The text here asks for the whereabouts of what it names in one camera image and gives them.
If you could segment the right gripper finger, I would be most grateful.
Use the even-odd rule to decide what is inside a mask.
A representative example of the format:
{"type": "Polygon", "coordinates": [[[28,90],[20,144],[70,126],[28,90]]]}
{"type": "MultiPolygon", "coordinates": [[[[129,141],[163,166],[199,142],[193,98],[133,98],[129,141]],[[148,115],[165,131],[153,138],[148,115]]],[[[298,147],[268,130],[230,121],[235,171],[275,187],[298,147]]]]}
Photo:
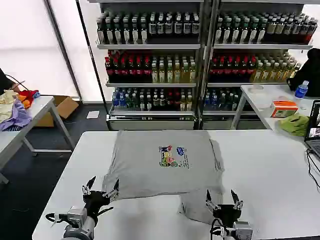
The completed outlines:
{"type": "Polygon", "coordinates": [[[232,196],[232,199],[234,202],[233,208],[235,210],[239,210],[239,211],[242,210],[244,202],[239,199],[238,195],[232,189],[230,190],[230,192],[231,192],[231,196],[232,196]]]}
{"type": "Polygon", "coordinates": [[[216,203],[214,203],[212,201],[212,197],[211,197],[210,191],[208,189],[206,190],[205,205],[209,211],[217,211],[217,210],[221,209],[221,207],[219,205],[217,205],[216,203]]]}

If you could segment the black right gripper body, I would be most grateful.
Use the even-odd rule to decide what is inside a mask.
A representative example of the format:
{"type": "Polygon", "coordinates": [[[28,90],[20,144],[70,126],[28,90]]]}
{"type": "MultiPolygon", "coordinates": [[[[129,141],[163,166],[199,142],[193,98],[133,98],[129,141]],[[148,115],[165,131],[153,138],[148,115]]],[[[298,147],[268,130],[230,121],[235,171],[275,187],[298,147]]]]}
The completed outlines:
{"type": "Polygon", "coordinates": [[[233,204],[218,204],[218,208],[213,210],[213,217],[220,219],[222,223],[234,223],[241,214],[242,210],[237,209],[233,204]]]}

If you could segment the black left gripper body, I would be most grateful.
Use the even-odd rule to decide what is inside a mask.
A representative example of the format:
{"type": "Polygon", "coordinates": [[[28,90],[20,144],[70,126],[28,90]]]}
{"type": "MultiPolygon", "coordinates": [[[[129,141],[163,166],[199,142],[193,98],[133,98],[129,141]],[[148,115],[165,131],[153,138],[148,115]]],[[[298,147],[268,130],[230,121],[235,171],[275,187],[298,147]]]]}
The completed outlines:
{"type": "Polygon", "coordinates": [[[98,217],[112,209],[112,207],[100,210],[104,206],[108,206],[111,202],[109,193],[96,190],[83,190],[83,201],[85,203],[88,217],[98,217]]]}

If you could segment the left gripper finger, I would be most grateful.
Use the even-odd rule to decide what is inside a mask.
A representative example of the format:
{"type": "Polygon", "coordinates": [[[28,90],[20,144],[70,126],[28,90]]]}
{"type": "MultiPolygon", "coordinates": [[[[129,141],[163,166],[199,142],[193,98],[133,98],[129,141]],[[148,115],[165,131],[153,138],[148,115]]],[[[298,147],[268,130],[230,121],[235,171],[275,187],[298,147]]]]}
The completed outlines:
{"type": "Polygon", "coordinates": [[[114,201],[119,195],[119,179],[115,182],[113,189],[109,192],[104,193],[102,196],[109,199],[110,201],[114,201]]]}
{"type": "Polygon", "coordinates": [[[91,179],[87,182],[86,185],[83,185],[83,186],[82,186],[81,189],[82,189],[82,194],[83,194],[83,195],[90,195],[90,194],[91,194],[91,188],[92,188],[95,180],[96,180],[96,176],[94,176],[93,178],[91,178],[91,179]]]}

